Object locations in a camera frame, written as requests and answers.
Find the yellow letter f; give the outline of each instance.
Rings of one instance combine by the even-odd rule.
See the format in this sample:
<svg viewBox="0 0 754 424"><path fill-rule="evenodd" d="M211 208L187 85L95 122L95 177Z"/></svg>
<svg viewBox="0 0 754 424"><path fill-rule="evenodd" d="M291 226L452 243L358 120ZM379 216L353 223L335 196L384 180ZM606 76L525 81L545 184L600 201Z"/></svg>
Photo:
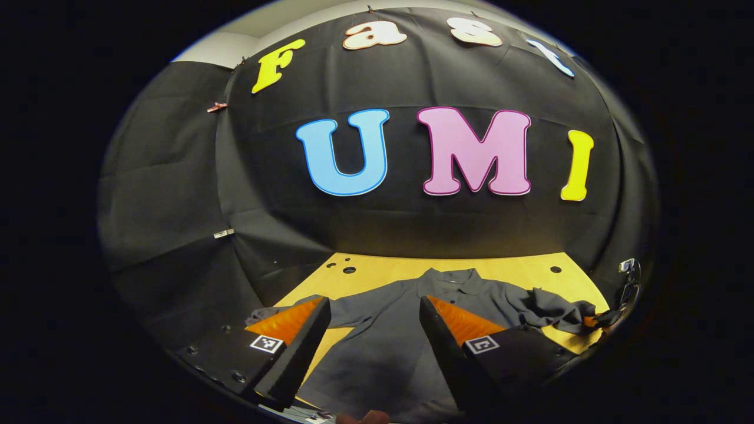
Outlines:
<svg viewBox="0 0 754 424"><path fill-rule="evenodd" d="M256 80L256 84L251 88L252 93L259 93L265 87L273 85L283 74L277 71L279 66L281 69L290 65L290 61L293 59L292 49L301 48L304 45L304 40L299 38L298 40L284 45L278 48L276 51L272 51L259 59L261 66L259 67L259 78Z"/></svg>

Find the gray shirt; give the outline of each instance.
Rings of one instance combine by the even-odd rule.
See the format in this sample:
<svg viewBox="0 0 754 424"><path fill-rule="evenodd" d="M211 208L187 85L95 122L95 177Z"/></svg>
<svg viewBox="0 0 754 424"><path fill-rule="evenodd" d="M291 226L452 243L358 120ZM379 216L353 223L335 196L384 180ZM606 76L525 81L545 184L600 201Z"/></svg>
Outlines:
<svg viewBox="0 0 754 424"><path fill-rule="evenodd" d="M383 410L392 422L405 424L442 422L460 415L419 323L419 299L427 295L504 328L555 323L559 330L588 333L591 329L582 325L582 318L595 312L587 301L570 303L541 289L486 280L476 269L429 269L416 279L330 300L329 328L354 329L325 354L298 396L324 410L356 417ZM286 308L257 309L247 324Z"/></svg>

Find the orange foam pad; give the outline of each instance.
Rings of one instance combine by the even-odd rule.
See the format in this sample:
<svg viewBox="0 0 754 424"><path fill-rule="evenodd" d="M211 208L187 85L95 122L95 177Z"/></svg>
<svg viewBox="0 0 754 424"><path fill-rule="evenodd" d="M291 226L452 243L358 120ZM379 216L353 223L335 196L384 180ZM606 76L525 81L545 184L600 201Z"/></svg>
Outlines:
<svg viewBox="0 0 754 424"><path fill-rule="evenodd" d="M459 346L463 345L466 340L476 339L477 337L505 330L494 322L487 321L479 315L474 315L444 300L432 296L427 296L427 298L432 302L440 317L443 318L445 325L453 337L455 337L455 341Z"/></svg>
<svg viewBox="0 0 754 424"><path fill-rule="evenodd" d="M301 330L301 327L321 300L322 298L319 297L307 303L302 303L301 305L278 312L270 318L251 324L245 330L283 340L286 346L290 346L293 338L299 333L299 330Z"/></svg>

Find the pink letter m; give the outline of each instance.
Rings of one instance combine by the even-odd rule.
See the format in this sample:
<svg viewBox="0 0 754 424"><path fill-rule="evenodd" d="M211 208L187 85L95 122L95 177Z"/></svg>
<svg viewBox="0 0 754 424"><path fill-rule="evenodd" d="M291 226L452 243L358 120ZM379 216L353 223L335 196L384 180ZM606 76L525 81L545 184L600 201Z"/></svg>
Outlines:
<svg viewBox="0 0 754 424"><path fill-rule="evenodd" d="M513 110L495 113L480 141L461 113L452 107L420 110L416 119L429 128L432 145L432 177L424 184L430 195L452 195L461 190L453 178L453 159L466 184L478 192L497 159L489 190L498 195L525 195L532 184L526 179L527 115Z"/></svg>

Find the wooden table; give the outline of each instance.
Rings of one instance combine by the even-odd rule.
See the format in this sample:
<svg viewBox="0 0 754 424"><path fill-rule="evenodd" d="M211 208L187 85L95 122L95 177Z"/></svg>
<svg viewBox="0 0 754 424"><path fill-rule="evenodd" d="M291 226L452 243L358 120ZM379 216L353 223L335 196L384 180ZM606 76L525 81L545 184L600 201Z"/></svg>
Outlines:
<svg viewBox="0 0 754 424"><path fill-rule="evenodd" d="M343 269L347 266L353 266L356 272L344 273ZM553 266L560 268L561 272L551 271L550 268ZM297 300L312 294L320 294L334 300L372 290L394 281L418 278L429 268L435 268L438 271L475 268L480 277L485 279L505 281L526 290L531 290L533 287L541 288L557 293L569 302L586 300L596 306L597 312L609 309L599 289L565 253L532 257L452 260L371 257L335 253L275 306L290 306ZM345 337L351 329L344 327L325 331L304 381L327 351ZM576 354L586 350L602 334L602 330L598 329L586 336L576 336L556 330L552 325L543 327L542 330L547 337Z"/></svg>

